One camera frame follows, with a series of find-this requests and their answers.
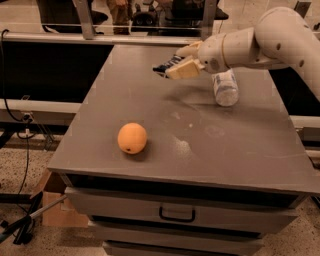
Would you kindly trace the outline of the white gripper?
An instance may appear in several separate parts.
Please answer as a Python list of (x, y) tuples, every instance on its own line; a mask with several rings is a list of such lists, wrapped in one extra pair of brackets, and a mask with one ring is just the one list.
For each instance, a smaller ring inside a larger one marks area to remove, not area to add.
[(228, 70), (223, 54), (223, 42), (225, 33), (210, 36), (205, 41), (196, 41), (179, 48), (176, 55), (180, 57), (192, 56), (198, 59), (188, 59), (173, 65), (165, 71), (169, 79), (187, 79), (197, 77), (204, 69), (208, 73), (215, 74)]

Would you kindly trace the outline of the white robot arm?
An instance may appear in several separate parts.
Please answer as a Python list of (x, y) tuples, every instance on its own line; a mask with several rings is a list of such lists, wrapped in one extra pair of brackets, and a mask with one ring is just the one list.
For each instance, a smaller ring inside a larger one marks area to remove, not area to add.
[(165, 71), (170, 79), (215, 74), (231, 68), (291, 67), (320, 100), (320, 41), (294, 10), (266, 11), (253, 27), (220, 33), (176, 51), (182, 60)]

